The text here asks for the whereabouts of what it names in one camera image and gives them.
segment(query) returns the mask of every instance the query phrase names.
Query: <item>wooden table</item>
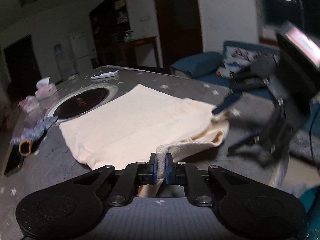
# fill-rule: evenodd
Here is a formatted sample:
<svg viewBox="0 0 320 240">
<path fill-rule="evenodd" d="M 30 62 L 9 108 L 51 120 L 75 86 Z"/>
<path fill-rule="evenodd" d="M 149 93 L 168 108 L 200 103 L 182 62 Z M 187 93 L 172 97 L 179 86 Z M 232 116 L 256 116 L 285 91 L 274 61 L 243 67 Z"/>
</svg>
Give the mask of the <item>wooden table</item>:
<svg viewBox="0 0 320 240">
<path fill-rule="evenodd" d="M 156 37 L 122 41 L 122 42 L 117 42 L 115 44 L 109 45 L 107 47 L 103 47 L 98 51 L 99 56 L 102 60 L 101 63 L 103 63 L 104 65 L 121 65 L 125 67 L 134 68 L 135 66 L 138 66 L 134 48 L 137 46 L 145 45 L 145 44 L 153 45 L 156 65 L 157 65 L 157 68 L 159 69 L 160 63 L 159 63 Z"/>
</svg>

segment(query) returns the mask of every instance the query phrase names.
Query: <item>doorway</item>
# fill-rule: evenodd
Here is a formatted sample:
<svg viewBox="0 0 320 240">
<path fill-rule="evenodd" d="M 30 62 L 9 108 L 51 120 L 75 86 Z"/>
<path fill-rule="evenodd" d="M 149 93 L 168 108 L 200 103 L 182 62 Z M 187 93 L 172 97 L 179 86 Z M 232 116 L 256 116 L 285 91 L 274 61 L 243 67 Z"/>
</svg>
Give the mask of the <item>doorway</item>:
<svg viewBox="0 0 320 240">
<path fill-rule="evenodd" d="M 203 52 L 198 0 L 155 0 L 163 64 Z"/>
<path fill-rule="evenodd" d="M 10 101 L 33 96 L 41 74 L 33 52 L 31 35 L 5 48 L 4 56 L 11 78 L 8 87 Z"/>
</svg>

